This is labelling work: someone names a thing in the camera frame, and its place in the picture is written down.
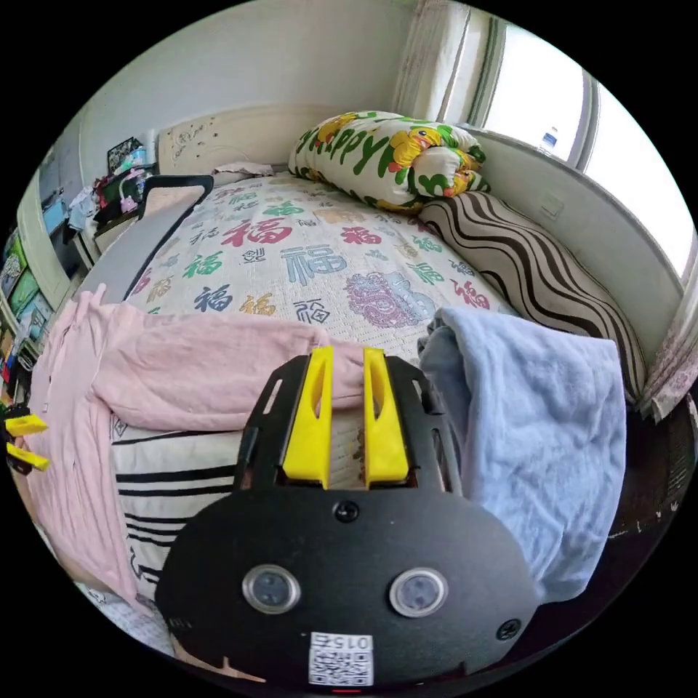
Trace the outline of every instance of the pink blanket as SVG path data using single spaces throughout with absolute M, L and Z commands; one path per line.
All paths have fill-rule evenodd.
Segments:
M 333 405 L 361 405 L 360 345 L 264 316 L 147 315 L 95 294 L 70 301 L 33 370 L 29 407 L 49 429 L 26 438 L 51 461 L 28 477 L 54 545 L 130 603 L 136 584 L 109 467 L 111 413 L 135 427 L 240 430 L 269 374 L 332 344 Z

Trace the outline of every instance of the wall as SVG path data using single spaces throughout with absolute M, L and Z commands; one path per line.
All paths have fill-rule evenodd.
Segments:
M 87 104 L 85 182 L 109 148 L 149 128 L 271 103 L 389 110 L 416 0 L 255 0 L 190 25 Z
M 681 281 L 657 242 L 615 197 L 581 172 L 508 136 L 470 131 L 487 155 L 482 174 L 492 193 L 552 233 L 608 289 L 650 364 L 683 296 Z M 558 209 L 554 219 L 544 205 Z

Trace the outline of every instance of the bottle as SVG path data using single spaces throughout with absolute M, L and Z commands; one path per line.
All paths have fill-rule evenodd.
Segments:
M 543 153 L 552 153 L 555 149 L 555 144 L 558 142 L 558 130 L 552 126 L 549 131 L 543 135 L 543 138 L 538 146 L 538 149 Z

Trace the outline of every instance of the brown striped bolster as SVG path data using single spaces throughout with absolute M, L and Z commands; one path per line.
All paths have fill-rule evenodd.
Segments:
M 419 218 L 524 318 L 613 340 L 626 398 L 632 404 L 639 400 L 646 365 L 633 326 L 609 292 L 544 228 L 504 201 L 475 191 L 429 201 Z

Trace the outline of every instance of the blue towel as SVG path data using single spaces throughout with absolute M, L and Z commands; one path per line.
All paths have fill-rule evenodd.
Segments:
M 442 308 L 420 340 L 463 494 L 517 539 L 541 603 L 587 587 L 625 474 L 616 345 L 477 308 Z

